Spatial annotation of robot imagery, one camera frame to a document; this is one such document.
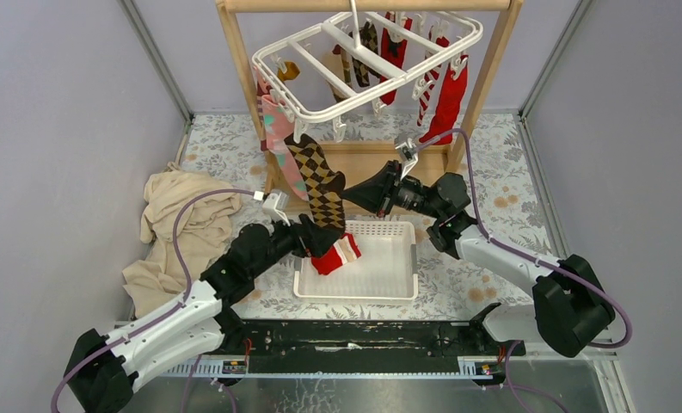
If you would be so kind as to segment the red snowflake santa sock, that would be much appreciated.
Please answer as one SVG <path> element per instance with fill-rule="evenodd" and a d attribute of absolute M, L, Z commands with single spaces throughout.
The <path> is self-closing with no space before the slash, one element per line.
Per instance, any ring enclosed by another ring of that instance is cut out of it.
<path fill-rule="evenodd" d="M 310 262 L 320 275 L 329 275 L 361 257 L 353 234 L 345 233 L 322 257 L 312 257 Z"/>

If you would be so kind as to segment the white plastic basket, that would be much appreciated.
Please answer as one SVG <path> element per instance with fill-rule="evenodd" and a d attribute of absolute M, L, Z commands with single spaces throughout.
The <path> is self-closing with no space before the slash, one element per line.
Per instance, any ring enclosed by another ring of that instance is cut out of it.
<path fill-rule="evenodd" d="M 348 220 L 361 256 L 328 275 L 295 260 L 293 292 L 312 303 L 406 305 L 419 294 L 415 228 L 408 221 Z"/>

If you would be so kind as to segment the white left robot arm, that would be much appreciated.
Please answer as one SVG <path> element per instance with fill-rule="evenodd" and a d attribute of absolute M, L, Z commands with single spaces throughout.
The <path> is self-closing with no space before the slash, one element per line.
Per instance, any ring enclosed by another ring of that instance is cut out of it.
<path fill-rule="evenodd" d="M 55 390 L 70 389 L 86 412 L 118 412 L 133 395 L 181 362 L 217 349 L 230 354 L 243 341 L 242 320 L 231 307 L 255 279 L 286 256 L 321 257 L 342 238 L 344 224 L 299 222 L 244 226 L 229 249 L 182 293 L 148 315 L 106 335 L 83 333 Z"/>

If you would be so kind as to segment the brown yellow argyle sock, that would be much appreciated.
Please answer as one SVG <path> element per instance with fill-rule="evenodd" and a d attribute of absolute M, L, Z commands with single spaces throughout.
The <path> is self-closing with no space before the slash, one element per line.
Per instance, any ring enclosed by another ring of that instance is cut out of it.
<path fill-rule="evenodd" d="M 322 146 L 308 134 L 302 134 L 298 142 L 292 135 L 284 142 L 304 180 L 313 221 L 321 228 L 343 233 L 345 175 L 330 168 Z"/>

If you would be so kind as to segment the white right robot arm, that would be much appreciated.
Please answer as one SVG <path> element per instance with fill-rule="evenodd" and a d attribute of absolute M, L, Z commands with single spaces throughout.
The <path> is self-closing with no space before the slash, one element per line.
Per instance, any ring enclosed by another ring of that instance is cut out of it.
<path fill-rule="evenodd" d="M 529 341 L 573 358 L 588 346 L 598 347 L 597 336 L 616 319 L 616 307 L 586 259 L 516 248 L 469 215 L 466 208 L 475 202 L 460 174 L 445 173 L 425 186 L 389 161 L 342 197 L 378 217 L 400 207 L 432 218 L 427 235 L 437 251 L 485 268 L 531 297 L 529 305 L 496 306 L 470 329 L 470 346 L 477 353 L 491 354 L 503 342 Z"/>

